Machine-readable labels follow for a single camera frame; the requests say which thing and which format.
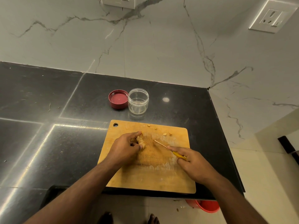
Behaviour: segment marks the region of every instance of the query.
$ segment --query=jar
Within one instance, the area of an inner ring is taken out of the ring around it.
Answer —
[[[145,113],[149,105],[149,94],[144,89],[136,88],[129,92],[128,107],[134,114]]]

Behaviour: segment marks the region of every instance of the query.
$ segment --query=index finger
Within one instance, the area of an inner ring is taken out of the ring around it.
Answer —
[[[167,146],[167,148],[172,152],[177,152],[182,156],[188,157],[190,154],[191,149],[189,148],[182,148],[182,147],[174,147],[174,146]]]
[[[137,132],[133,132],[133,133],[125,133],[124,135],[126,136],[126,138],[131,140],[131,139],[136,139],[137,136],[139,136],[140,134],[141,134],[141,131],[137,131]]]

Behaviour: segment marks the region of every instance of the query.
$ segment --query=red lid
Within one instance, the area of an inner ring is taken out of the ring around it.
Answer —
[[[114,90],[112,91],[108,99],[110,101],[110,105],[115,109],[123,109],[128,106],[128,93],[124,90]]]

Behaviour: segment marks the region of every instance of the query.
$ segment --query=white switch board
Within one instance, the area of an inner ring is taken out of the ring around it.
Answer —
[[[249,29],[276,33],[297,10],[299,4],[267,0]]]
[[[135,9],[135,0],[102,0],[105,5]]]

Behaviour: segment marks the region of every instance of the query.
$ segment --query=wooden cutting board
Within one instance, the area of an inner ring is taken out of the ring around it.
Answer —
[[[123,166],[107,186],[176,193],[196,192],[195,182],[181,169],[176,156],[164,145],[189,148],[186,128],[170,127],[139,122],[111,120],[98,163],[107,156],[115,139],[124,133],[142,131],[146,148],[129,165]]]

